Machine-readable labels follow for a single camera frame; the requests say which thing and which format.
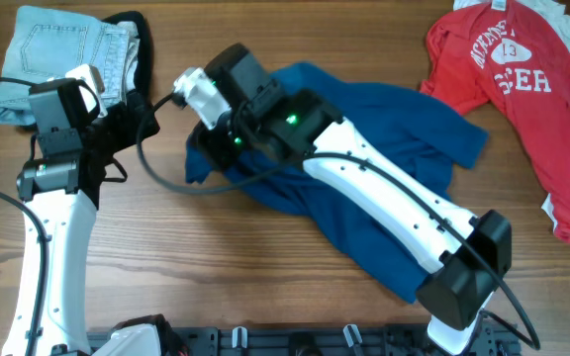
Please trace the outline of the blue t-shirt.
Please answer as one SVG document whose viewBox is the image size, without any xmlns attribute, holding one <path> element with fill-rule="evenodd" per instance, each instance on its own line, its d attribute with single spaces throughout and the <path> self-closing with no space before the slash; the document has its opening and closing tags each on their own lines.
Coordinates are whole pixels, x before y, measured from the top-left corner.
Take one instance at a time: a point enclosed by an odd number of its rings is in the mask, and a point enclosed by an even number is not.
<svg viewBox="0 0 570 356">
<path fill-rule="evenodd" d="M 327 99 L 380 153 L 443 199 L 449 197 L 452 166 L 473 168 L 488 138 L 444 103 L 413 89 L 344 82 L 309 62 L 271 75 L 289 94 L 307 88 Z M 381 285 L 409 304 L 415 301 L 427 272 L 391 232 L 337 190 L 288 168 L 243 191 L 280 213 L 309 217 Z"/>
</svg>

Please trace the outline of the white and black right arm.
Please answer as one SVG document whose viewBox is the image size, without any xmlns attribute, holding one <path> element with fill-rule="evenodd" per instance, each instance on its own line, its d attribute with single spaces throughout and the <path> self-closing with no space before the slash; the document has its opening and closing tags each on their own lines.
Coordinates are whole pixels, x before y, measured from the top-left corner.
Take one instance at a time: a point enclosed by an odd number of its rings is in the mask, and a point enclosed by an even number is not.
<svg viewBox="0 0 570 356">
<path fill-rule="evenodd" d="M 260 203 L 311 218 L 370 276 L 429 312 L 440 349 L 469 346 L 479 313 L 504 289 L 512 228 L 426 181 L 472 167 L 483 131 L 406 88 L 345 83 L 309 63 L 268 72 L 242 44 L 173 86 L 199 117 L 188 182 L 219 171 Z"/>
</svg>

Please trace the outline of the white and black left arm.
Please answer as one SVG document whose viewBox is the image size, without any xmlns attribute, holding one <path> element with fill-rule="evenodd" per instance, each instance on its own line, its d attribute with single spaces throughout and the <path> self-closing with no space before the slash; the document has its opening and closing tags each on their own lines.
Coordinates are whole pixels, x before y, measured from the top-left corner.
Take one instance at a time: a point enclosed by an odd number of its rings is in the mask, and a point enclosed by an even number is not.
<svg viewBox="0 0 570 356">
<path fill-rule="evenodd" d="M 24 164 L 17 191 L 25 214 L 25 247 L 14 319 L 5 355 L 87 355 L 85 276 L 100 187 L 116 152 L 137 131 L 156 134 L 150 100 L 140 91 L 100 114 L 81 79 L 36 84 L 29 103 L 41 157 Z"/>
</svg>

